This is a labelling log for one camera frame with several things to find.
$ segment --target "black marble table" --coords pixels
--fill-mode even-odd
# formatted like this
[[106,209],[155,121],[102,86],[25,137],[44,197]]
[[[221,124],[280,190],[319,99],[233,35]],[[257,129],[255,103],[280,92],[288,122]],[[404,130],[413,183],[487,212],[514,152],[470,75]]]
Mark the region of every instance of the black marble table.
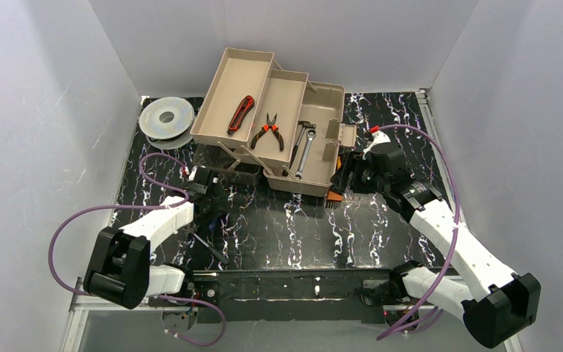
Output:
[[[144,107],[152,100],[147,99]],[[189,98],[196,111],[203,98]],[[346,94],[344,123],[356,125],[357,147],[364,147],[364,131],[372,126],[402,123],[425,130],[414,93]],[[418,177],[425,177],[445,194],[444,184],[430,144],[403,129],[388,131],[397,140],[408,164]],[[197,144],[191,142],[169,152],[189,167]],[[157,205],[169,192],[150,185],[139,174],[139,159],[159,150],[150,146],[137,128],[119,191],[119,204]],[[147,172],[156,180],[185,185],[172,161],[148,160]],[[215,213],[225,214],[213,231],[204,226],[198,233],[229,258],[224,266],[184,229],[168,238],[155,251],[154,264],[176,263],[195,270],[266,270],[318,268],[392,268],[414,259],[427,266],[443,265],[443,256],[418,231],[389,210],[379,195],[348,192],[336,210],[323,200],[274,191],[262,178],[258,186],[221,181],[213,190]],[[143,216],[143,211],[119,210],[113,225],[121,227]]]

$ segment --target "toolbox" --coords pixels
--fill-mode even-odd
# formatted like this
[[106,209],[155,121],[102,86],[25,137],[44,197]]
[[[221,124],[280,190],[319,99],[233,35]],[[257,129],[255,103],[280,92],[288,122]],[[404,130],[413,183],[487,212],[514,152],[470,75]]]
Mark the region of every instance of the toolbox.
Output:
[[[241,127],[229,135],[230,121],[247,95],[253,97],[254,107],[244,115]],[[324,197],[336,171],[339,149],[355,146],[356,127],[342,124],[344,102],[343,86],[310,82],[307,73],[283,70],[273,53],[227,48],[191,134],[197,143],[214,146],[228,157],[223,165],[227,176],[240,172],[241,167],[261,166],[272,189]],[[302,129],[299,121],[316,125],[316,135],[302,175],[296,177],[308,140],[305,133],[292,159]],[[283,150],[276,133],[266,133],[271,129],[279,132]]]

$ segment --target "red and black utility knife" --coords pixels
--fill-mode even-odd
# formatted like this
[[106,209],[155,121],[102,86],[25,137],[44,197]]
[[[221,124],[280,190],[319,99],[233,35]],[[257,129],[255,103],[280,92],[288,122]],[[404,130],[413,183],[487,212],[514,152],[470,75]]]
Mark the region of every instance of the red and black utility knife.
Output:
[[254,108],[254,105],[254,99],[250,95],[247,95],[243,101],[240,102],[232,120],[227,126],[227,134],[231,136],[234,132],[238,131],[238,128],[243,124],[245,116]]

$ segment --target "white spool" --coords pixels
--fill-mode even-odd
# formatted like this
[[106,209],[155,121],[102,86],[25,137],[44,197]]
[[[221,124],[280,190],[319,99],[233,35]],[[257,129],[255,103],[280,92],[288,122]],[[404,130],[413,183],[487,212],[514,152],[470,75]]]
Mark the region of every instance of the white spool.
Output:
[[147,141],[158,149],[177,149],[189,143],[189,133],[195,120],[193,106],[182,99],[167,97],[148,105],[139,117],[139,128]]

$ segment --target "hammer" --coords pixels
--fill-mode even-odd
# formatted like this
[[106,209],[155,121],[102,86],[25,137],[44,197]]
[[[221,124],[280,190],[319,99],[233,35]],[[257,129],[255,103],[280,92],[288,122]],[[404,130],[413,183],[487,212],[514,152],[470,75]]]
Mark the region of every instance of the hammer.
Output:
[[[295,160],[295,157],[297,156],[297,150],[299,150],[299,144],[303,139],[303,135],[305,134],[305,131],[308,128],[316,128],[316,125],[311,124],[309,121],[299,121],[298,125],[301,126],[301,133],[299,134],[299,138],[297,139],[295,146],[292,148],[292,156],[290,157],[290,165],[288,166],[288,169],[292,167],[292,163]],[[282,172],[282,175],[288,176],[288,172],[284,170],[284,172]]]

